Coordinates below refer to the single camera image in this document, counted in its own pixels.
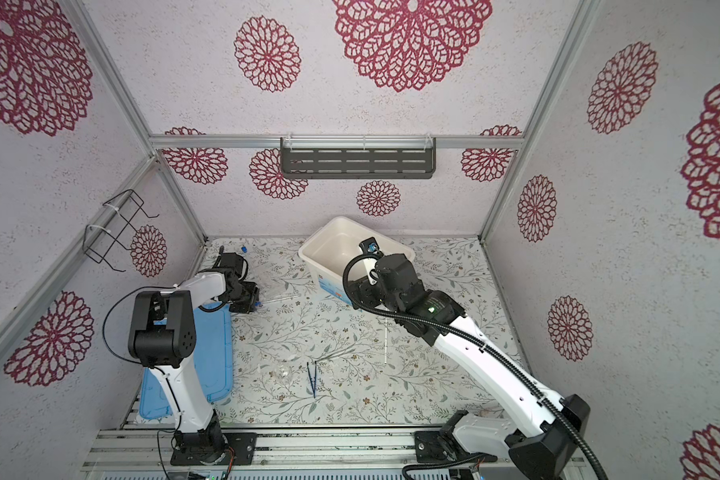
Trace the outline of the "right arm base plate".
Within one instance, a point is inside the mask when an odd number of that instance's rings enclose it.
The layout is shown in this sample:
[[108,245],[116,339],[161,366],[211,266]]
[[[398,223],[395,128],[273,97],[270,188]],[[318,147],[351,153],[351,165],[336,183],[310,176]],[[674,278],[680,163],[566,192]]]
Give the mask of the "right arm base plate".
[[498,458],[487,453],[469,453],[456,440],[439,431],[419,430],[414,432],[414,447],[418,463],[495,463]]

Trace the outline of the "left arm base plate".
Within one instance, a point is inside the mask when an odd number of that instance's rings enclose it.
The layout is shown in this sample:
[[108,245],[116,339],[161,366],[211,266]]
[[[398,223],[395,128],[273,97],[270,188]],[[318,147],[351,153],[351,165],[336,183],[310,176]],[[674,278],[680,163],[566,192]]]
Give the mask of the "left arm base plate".
[[253,432],[223,433],[210,439],[199,433],[174,436],[171,466],[248,466],[252,464],[258,435]]

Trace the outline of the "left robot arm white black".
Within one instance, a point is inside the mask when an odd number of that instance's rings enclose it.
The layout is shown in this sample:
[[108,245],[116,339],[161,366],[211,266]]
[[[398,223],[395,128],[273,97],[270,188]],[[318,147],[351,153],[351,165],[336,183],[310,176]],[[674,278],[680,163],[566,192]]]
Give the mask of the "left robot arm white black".
[[217,457],[229,450],[213,404],[233,387],[233,313],[255,310],[259,288],[248,261],[220,251],[211,267],[172,287],[135,297],[130,356],[160,385],[175,417],[174,449]]

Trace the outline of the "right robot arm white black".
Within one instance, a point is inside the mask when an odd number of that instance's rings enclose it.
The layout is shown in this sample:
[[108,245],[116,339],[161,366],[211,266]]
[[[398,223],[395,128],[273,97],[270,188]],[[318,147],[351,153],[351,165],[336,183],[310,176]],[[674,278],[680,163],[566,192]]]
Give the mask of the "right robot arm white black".
[[491,397],[507,419],[453,415],[439,433],[454,450],[453,464],[507,458],[528,479],[557,479],[575,453],[596,476],[607,474],[584,438],[591,409],[576,394],[567,397],[543,385],[480,330],[451,296],[428,289],[400,253],[364,253],[342,273],[353,308],[391,318],[410,335],[456,362]]

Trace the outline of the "white plastic bin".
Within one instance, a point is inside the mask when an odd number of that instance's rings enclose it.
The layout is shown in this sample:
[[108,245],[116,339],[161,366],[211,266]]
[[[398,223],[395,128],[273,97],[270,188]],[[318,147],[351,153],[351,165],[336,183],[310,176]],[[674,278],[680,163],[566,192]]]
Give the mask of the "white plastic bin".
[[373,237],[384,254],[401,253],[413,262],[414,251],[347,217],[338,216],[311,235],[299,248],[303,260],[316,286],[335,298],[350,305],[343,284],[342,274],[350,260],[360,255],[360,243]]

